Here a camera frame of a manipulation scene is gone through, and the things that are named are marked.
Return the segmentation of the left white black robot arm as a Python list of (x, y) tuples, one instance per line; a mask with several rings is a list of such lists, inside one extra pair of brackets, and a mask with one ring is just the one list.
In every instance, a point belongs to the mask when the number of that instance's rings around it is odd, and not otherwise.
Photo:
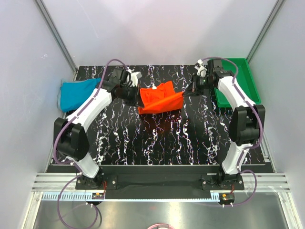
[(89, 98), (67, 118), (57, 118), (54, 122), (53, 158), (60, 154), (77, 168), (82, 178), (93, 189), (105, 185), (102, 169), (89, 153), (87, 130), (95, 118), (114, 99), (122, 99), (126, 105), (143, 107), (138, 81), (141, 72), (119, 66), (115, 67), (109, 79), (101, 79)]

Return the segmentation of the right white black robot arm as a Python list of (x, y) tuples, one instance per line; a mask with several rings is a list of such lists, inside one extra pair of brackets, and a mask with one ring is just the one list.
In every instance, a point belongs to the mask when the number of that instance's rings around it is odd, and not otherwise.
[(252, 101), (237, 82), (239, 70), (225, 70), (224, 58), (199, 59), (184, 97), (200, 96), (207, 88), (218, 89), (233, 110), (229, 124), (230, 147), (216, 175), (206, 182), (212, 187), (229, 190), (241, 185), (241, 167), (248, 151), (259, 147), (264, 131), (265, 107)]

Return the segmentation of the orange t shirt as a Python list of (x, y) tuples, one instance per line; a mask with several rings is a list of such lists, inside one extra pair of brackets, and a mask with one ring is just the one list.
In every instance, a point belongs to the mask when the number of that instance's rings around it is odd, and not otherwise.
[(140, 115), (159, 114), (183, 107), (183, 92), (176, 92), (172, 81), (157, 87), (141, 88), (140, 96), (144, 105), (138, 108)]

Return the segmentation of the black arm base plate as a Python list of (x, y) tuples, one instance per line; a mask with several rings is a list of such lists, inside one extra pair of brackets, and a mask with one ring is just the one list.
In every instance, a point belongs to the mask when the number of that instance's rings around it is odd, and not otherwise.
[(191, 186), (203, 190), (244, 190), (240, 174), (226, 175), (220, 165), (135, 165), (101, 166), (96, 178), (82, 176), (77, 189), (109, 190), (123, 187), (178, 187)]

